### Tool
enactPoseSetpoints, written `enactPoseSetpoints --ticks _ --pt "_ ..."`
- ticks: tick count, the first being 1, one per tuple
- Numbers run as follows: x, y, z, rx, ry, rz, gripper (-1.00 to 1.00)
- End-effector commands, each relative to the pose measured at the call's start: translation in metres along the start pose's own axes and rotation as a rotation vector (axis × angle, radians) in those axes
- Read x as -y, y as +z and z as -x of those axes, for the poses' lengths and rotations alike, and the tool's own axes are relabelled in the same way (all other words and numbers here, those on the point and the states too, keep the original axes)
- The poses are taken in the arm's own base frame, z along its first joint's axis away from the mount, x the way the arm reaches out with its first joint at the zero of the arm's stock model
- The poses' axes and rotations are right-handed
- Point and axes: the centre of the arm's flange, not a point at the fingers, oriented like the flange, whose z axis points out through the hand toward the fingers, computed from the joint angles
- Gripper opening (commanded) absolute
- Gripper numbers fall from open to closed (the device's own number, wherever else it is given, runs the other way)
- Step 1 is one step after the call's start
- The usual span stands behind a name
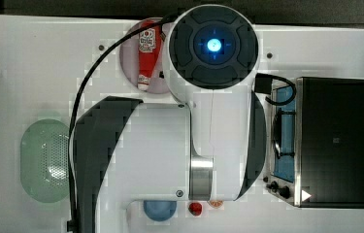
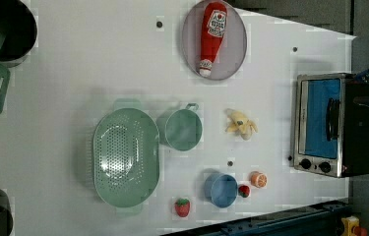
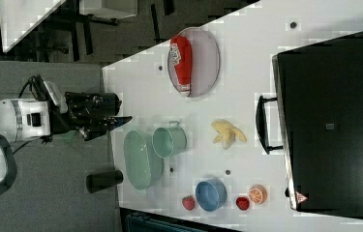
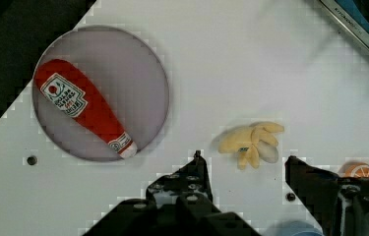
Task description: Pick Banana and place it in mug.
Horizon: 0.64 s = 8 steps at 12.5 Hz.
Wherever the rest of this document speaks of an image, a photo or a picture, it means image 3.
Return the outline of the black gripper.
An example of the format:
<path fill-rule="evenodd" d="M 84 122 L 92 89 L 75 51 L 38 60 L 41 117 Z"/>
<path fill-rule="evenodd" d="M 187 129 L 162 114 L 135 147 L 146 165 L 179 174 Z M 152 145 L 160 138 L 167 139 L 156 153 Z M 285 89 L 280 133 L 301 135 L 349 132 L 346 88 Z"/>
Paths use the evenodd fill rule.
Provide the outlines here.
<path fill-rule="evenodd" d="M 62 134 L 79 131 L 85 141 L 105 135 L 132 121 L 132 116 L 116 117 L 122 101 L 114 93 L 64 94 L 68 111 L 61 114 L 53 109 L 50 114 L 50 133 Z"/>

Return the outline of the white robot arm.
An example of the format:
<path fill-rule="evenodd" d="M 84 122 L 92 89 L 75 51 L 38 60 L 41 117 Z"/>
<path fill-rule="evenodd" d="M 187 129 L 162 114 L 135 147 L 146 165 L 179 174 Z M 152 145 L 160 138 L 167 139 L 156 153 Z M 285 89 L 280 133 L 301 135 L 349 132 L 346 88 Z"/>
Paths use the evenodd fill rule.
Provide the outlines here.
<path fill-rule="evenodd" d="M 11 143 L 38 138 L 49 142 L 55 134 L 78 131 L 90 141 L 132 120 L 118 115 L 122 102 L 114 93 L 67 92 L 63 100 L 66 109 L 53 100 L 1 100 L 0 135 Z"/>

